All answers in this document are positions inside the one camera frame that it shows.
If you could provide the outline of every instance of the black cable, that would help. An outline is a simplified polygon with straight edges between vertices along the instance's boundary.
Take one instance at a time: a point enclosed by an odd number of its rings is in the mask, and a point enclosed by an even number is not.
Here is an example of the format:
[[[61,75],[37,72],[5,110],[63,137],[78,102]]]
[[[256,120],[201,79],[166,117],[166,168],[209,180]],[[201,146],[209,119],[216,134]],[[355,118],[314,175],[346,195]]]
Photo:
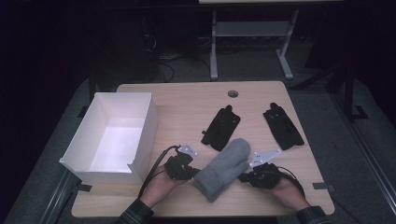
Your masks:
[[[126,65],[125,63],[123,63],[122,61],[120,61],[116,56],[114,56],[113,54],[111,54],[110,52],[108,52],[107,50],[105,50],[104,48],[102,48],[98,43],[96,43],[94,40],[92,41],[92,43],[99,48],[99,50],[101,50],[104,54],[106,54],[109,58],[111,58],[112,60],[114,60],[114,62],[118,63],[119,65],[121,65],[122,67],[126,68],[127,70],[131,70],[131,68]]]
[[[179,147],[171,146],[171,147],[167,148],[166,150],[163,151],[163,153],[160,155],[160,157],[155,161],[154,165],[152,166],[151,170],[148,173],[148,176],[145,179],[145,182],[143,182],[142,188],[140,189],[139,194],[137,196],[138,199],[140,199],[140,197],[142,197],[143,193],[145,192],[145,188],[148,185],[149,181],[152,179],[155,170],[158,168],[158,165],[163,160],[166,153],[168,153],[168,151],[171,150],[172,148],[178,149]]]
[[[277,168],[280,168],[280,169],[283,169],[283,170],[286,170],[287,172],[289,172],[293,177],[294,177],[294,179],[297,179],[297,177],[290,171],[290,170],[288,170],[288,169],[286,169],[285,167],[282,167],[282,166],[277,166]]]
[[[352,217],[356,223],[361,224],[361,222],[358,220],[357,217],[355,217],[351,212],[349,212],[341,203],[339,203],[337,200],[334,199],[334,197],[331,195],[330,198],[332,199],[333,202],[335,202],[340,208],[342,208],[350,217]]]
[[[203,63],[204,65],[205,65],[205,67],[209,70],[209,72],[210,72],[210,66],[209,66],[209,64],[207,64],[207,62],[205,62],[204,60],[202,60],[202,59],[197,59],[199,62],[201,62],[201,63]]]
[[[159,175],[159,174],[165,172],[165,171],[166,171],[166,170],[162,170],[162,171],[158,172],[157,174],[153,175],[153,176],[151,177],[151,179],[154,178],[155,176],[157,176],[157,175]]]
[[[165,63],[159,63],[158,65],[162,65],[162,66],[165,66],[165,67],[168,67],[169,69],[171,69],[172,75],[171,75],[171,77],[169,77],[169,79],[166,79],[165,73],[160,70],[161,74],[163,74],[163,82],[165,82],[165,83],[170,82],[175,76],[175,69],[171,65],[168,65]]]

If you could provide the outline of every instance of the hand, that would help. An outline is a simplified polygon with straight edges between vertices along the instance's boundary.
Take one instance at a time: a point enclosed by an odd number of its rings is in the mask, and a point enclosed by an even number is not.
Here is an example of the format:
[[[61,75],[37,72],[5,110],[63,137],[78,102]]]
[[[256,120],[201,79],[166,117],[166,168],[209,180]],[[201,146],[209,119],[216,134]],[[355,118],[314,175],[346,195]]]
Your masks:
[[[280,178],[279,183],[273,189],[259,189],[259,191],[273,194],[296,213],[311,206],[297,187],[284,177]]]
[[[165,167],[161,165],[155,170],[154,177],[146,186],[140,201],[152,208],[155,204],[165,199],[175,188],[187,183],[187,181],[171,179],[166,173]]]

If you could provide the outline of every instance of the white cardboard box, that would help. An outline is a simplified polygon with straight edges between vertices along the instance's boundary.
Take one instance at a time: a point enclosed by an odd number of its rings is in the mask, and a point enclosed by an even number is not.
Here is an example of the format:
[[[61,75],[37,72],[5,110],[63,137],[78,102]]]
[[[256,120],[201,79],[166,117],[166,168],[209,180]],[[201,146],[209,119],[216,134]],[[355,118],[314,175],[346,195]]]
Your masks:
[[[157,123],[150,92],[97,92],[60,163],[86,183],[143,183]]]

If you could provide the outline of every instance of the gray carpet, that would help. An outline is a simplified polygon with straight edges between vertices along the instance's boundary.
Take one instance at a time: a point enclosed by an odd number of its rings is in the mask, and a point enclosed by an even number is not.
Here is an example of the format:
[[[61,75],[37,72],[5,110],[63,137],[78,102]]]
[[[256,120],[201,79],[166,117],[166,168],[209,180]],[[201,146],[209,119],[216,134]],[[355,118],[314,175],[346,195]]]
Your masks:
[[[276,55],[271,50],[241,51],[219,55],[219,81],[281,80],[287,86],[297,84],[314,75],[317,70],[304,68],[309,43],[294,43],[288,51],[294,80],[286,80]],[[200,55],[208,63],[208,54]],[[172,82],[209,81],[209,71],[202,61],[180,59],[168,63],[175,70]],[[168,67],[161,66],[163,74],[171,76]],[[162,82],[158,75],[154,82]],[[335,212],[330,218],[337,223],[396,223],[386,197],[377,185],[369,164],[364,159],[360,144],[355,140],[349,123],[339,110],[338,98],[324,90],[327,78],[323,78],[304,91],[290,91],[299,119],[311,145],[318,167],[328,185],[333,186]],[[370,92],[359,81],[355,82],[355,105],[361,105],[369,119],[357,120],[358,128],[381,164],[389,182],[396,186],[396,132],[381,110],[375,105]],[[114,218],[75,218],[70,209],[76,193],[64,194],[65,207],[48,213],[54,191],[64,175],[59,159],[68,147],[81,118],[78,113],[89,103],[88,81],[81,84],[70,101],[43,154],[26,182],[20,197],[8,215],[6,223],[110,223]],[[296,218],[279,217],[282,224],[298,223]]]

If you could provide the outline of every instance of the sleeve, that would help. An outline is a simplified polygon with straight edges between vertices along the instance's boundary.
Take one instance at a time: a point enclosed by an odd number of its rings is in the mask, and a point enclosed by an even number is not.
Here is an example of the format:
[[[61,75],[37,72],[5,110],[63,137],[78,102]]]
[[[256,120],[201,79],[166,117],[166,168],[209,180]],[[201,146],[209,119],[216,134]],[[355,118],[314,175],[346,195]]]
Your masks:
[[[115,224],[144,224],[147,223],[154,212],[140,200],[134,202],[121,214]]]
[[[307,207],[296,216],[301,224],[332,224],[320,206]]]

